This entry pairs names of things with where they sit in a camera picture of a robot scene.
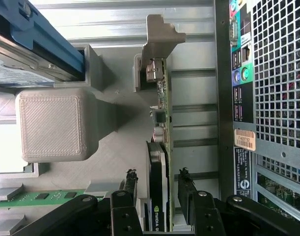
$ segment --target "rear i/o panel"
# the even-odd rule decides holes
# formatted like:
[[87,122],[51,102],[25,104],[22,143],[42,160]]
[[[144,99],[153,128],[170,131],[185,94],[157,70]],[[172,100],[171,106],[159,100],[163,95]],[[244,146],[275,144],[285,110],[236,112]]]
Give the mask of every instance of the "rear i/o panel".
[[229,39],[235,193],[300,221],[300,0],[230,0]]

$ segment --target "screw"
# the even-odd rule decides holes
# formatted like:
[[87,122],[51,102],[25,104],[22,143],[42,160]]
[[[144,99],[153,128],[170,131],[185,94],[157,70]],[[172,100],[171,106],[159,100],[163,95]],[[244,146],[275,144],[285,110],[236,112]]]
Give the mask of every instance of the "screw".
[[89,202],[89,201],[91,201],[91,200],[92,200],[91,198],[83,198],[83,199],[82,199],[83,202]]
[[57,66],[49,64],[49,65],[48,65],[48,68],[49,68],[49,69],[57,69]]
[[31,11],[31,8],[30,8],[30,6],[28,5],[27,2],[24,3],[23,9],[24,9],[26,15],[27,15],[28,17],[30,17],[32,11]]
[[122,196],[125,196],[125,195],[126,195],[125,192],[119,192],[119,193],[117,193],[117,196],[118,196],[118,197],[122,197]]
[[243,200],[240,197],[233,197],[233,200],[236,202],[242,202]]
[[206,197],[206,196],[207,196],[207,193],[206,193],[206,192],[199,192],[199,196],[201,196],[201,197]]

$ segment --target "ventilation grille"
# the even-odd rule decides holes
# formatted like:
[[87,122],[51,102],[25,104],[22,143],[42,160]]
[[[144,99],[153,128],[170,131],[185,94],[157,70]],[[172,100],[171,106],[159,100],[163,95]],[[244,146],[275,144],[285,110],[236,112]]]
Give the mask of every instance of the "ventilation grille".
[[300,169],[286,165],[279,161],[275,161],[265,156],[257,155],[257,159],[258,165],[269,169],[270,171],[278,173],[279,175],[285,176],[292,181],[300,183]]
[[253,8],[257,138],[300,148],[300,0]]

